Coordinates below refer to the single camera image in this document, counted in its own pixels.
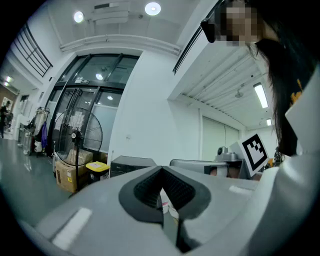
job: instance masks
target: standing fan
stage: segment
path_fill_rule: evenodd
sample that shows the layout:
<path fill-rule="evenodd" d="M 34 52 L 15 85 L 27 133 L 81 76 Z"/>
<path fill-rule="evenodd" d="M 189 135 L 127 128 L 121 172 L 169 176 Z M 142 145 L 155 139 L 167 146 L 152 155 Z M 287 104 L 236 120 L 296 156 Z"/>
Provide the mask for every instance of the standing fan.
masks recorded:
<path fill-rule="evenodd" d="M 92 154 L 85 151 L 100 150 L 102 144 L 101 125 L 90 111 L 76 107 L 63 112 L 54 124 L 52 140 L 59 158 L 75 166 L 76 186 L 79 189 L 78 167 L 92 161 Z"/>

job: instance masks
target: gray floor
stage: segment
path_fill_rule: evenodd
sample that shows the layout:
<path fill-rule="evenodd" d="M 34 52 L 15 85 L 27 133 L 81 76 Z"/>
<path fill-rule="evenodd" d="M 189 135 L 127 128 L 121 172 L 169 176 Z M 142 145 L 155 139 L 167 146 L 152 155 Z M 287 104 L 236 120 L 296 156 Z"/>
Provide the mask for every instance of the gray floor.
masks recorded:
<path fill-rule="evenodd" d="M 57 186 L 51 158 L 24 155 L 16 141 L 1 138 L 0 186 L 16 218 L 31 226 L 70 196 Z"/>

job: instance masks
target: yellow bin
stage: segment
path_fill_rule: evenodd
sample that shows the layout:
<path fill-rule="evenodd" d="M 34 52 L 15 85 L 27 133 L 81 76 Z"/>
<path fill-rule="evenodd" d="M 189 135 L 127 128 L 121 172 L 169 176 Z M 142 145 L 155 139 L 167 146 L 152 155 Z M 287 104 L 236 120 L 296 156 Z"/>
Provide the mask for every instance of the yellow bin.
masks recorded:
<path fill-rule="evenodd" d="M 89 184 L 102 181 L 108 177 L 110 166 L 103 162 L 90 162 L 85 167 L 89 173 Z"/>

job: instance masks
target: ceiling light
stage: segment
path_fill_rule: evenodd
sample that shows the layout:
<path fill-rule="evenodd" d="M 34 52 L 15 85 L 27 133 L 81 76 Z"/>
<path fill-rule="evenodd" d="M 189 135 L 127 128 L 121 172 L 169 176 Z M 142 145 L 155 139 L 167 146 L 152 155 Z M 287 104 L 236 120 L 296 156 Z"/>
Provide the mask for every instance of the ceiling light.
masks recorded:
<path fill-rule="evenodd" d="M 156 2 L 150 2 L 145 6 L 144 10 L 147 14 L 154 16 L 160 13 L 161 6 Z"/>
<path fill-rule="evenodd" d="M 81 11 L 77 11 L 73 18 L 76 23 L 80 23 L 84 20 L 84 14 Z"/>
<path fill-rule="evenodd" d="M 255 92 L 259 97 L 262 108 L 263 109 L 267 108 L 268 102 L 267 102 L 266 94 L 265 94 L 265 91 L 264 91 L 262 84 L 260 82 L 258 82 L 253 86 L 253 88 L 255 89 Z"/>
<path fill-rule="evenodd" d="M 104 79 L 101 74 L 95 74 L 96 79 L 102 80 Z"/>

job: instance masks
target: sliding door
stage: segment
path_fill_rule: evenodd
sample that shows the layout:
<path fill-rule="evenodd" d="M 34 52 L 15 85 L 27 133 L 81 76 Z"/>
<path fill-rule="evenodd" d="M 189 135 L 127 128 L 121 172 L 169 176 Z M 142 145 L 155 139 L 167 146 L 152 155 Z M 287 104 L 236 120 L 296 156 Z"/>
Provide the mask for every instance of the sliding door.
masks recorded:
<path fill-rule="evenodd" d="M 92 113 L 99 120 L 102 129 L 101 152 L 109 152 L 111 133 L 120 99 L 120 93 L 103 90 L 100 92 L 95 104 L 93 105 Z"/>
<path fill-rule="evenodd" d="M 223 123 L 203 117 L 202 160 L 214 161 L 220 147 L 230 147 L 239 140 L 239 131 Z"/>

